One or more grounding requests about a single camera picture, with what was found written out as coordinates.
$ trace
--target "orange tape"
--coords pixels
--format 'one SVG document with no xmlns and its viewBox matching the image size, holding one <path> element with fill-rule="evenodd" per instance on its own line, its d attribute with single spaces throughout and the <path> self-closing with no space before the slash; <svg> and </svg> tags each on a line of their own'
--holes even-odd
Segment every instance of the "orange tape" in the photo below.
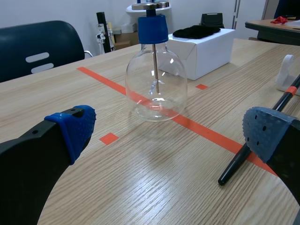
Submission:
<svg viewBox="0 0 300 225">
<path fill-rule="evenodd" d="M 199 88 L 199 89 L 201 89 L 201 90 L 205 90 L 205 89 L 208 88 L 208 86 L 205 86 L 205 85 L 203 85 L 203 84 L 199 84 L 198 86 L 196 86 L 196 88 Z"/>
<path fill-rule="evenodd" d="M 114 141 L 116 141 L 118 139 L 118 136 L 109 133 L 103 137 L 101 137 L 99 140 L 102 141 L 104 144 L 109 145 L 111 143 L 113 143 Z"/>
<path fill-rule="evenodd" d="M 294 96 L 297 92 L 297 88 L 294 86 L 291 86 L 286 90 L 286 92 L 290 92 Z"/>
<path fill-rule="evenodd" d="M 116 91 L 122 93 L 123 95 L 126 95 L 126 90 L 123 86 L 87 69 L 84 67 L 78 68 L 81 72 L 93 77 L 94 79 L 100 81 L 101 83 L 115 89 Z M 130 92 L 130 97 L 133 101 L 142 101 L 140 104 L 147 106 L 147 102 L 149 101 L 147 98 L 140 96 L 139 94 L 135 92 Z M 173 110 L 165 110 L 165 114 L 172 117 L 172 115 L 176 113 Z M 193 120 L 190 120 L 189 118 L 183 116 L 183 115 L 178 115 L 177 117 L 172 119 L 174 122 L 182 125 L 183 127 L 193 131 L 194 133 L 210 140 L 211 142 L 214 142 L 215 144 L 221 146 L 222 148 L 236 154 L 242 147 L 241 144 L 235 142 L 234 140 L 231 140 L 228 137 L 225 137 Z M 265 163 L 263 163 L 257 156 L 254 154 L 251 154 L 247 160 L 260 168 L 276 175 Z"/>
</svg>

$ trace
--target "black rod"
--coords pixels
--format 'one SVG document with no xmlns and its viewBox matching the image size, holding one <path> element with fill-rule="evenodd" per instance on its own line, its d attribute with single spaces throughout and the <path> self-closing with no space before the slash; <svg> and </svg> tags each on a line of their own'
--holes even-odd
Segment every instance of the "black rod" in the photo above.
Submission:
<svg viewBox="0 0 300 225">
<path fill-rule="evenodd" d="M 97 19 L 98 19 L 98 24 L 104 25 L 104 30 L 105 30 L 105 42 L 103 44 L 104 52 L 110 53 L 111 52 L 111 44 L 109 43 L 108 30 L 107 30 L 107 24 L 106 24 L 104 12 L 97 13 Z"/>
<path fill-rule="evenodd" d="M 291 84 L 291 87 L 298 89 L 300 87 L 300 75 Z M 290 92 L 285 92 L 279 101 L 274 105 L 273 109 L 277 111 L 282 111 L 286 104 L 291 100 L 293 94 Z M 226 167 L 221 177 L 218 180 L 219 185 L 223 186 L 229 181 L 229 179 L 235 174 L 239 167 L 246 161 L 248 156 L 251 154 L 250 148 L 245 143 L 243 147 L 238 151 L 238 153 L 233 157 L 229 165 Z"/>
</svg>

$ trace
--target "white box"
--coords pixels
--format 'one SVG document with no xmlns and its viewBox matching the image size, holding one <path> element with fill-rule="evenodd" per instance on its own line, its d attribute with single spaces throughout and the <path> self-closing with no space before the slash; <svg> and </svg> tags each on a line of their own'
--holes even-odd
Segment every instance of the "white box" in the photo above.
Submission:
<svg viewBox="0 0 300 225">
<path fill-rule="evenodd" d="M 230 62 L 234 30 L 220 32 L 201 39 L 187 39 L 169 35 L 167 47 L 179 56 L 188 79 L 196 80 Z"/>
</svg>

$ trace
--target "glass bulb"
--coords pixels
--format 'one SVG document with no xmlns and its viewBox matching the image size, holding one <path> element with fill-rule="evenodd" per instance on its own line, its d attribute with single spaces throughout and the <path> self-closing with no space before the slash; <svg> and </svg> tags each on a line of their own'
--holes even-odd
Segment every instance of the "glass bulb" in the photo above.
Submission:
<svg viewBox="0 0 300 225">
<path fill-rule="evenodd" d="M 127 67 L 128 105 L 143 120 L 170 120 L 182 113 L 187 103 L 187 86 L 180 59 L 165 43 L 142 45 Z"/>
</svg>

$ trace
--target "desk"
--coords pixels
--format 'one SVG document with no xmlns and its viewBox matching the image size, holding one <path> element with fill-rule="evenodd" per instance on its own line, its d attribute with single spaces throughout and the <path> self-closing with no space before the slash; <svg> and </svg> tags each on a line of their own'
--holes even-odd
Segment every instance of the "desk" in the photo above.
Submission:
<svg viewBox="0 0 300 225">
<path fill-rule="evenodd" d="M 246 28 L 258 30 L 257 39 L 267 40 L 271 42 L 300 45 L 300 30 L 295 30 L 293 27 L 284 24 L 272 24 L 272 20 L 256 20 L 245 23 Z"/>
<path fill-rule="evenodd" d="M 57 182 L 39 225 L 293 224 L 299 206 L 277 176 L 246 162 L 226 186 L 218 186 L 232 152 L 172 120 L 137 120 L 121 93 L 77 69 L 124 86 L 126 66 L 139 49 L 0 83 L 0 142 L 74 105 L 96 109 L 92 139 Z M 300 47 L 235 40 L 231 63 L 188 82 L 183 115 L 243 144 L 245 111 L 272 107 L 282 95 L 275 77 L 286 54 L 294 54 L 299 72 Z M 299 101 L 295 96 L 285 112 L 299 117 Z M 105 145 L 99 139 L 108 133 L 118 140 Z M 253 156 L 251 161 L 259 164 Z"/>
</svg>

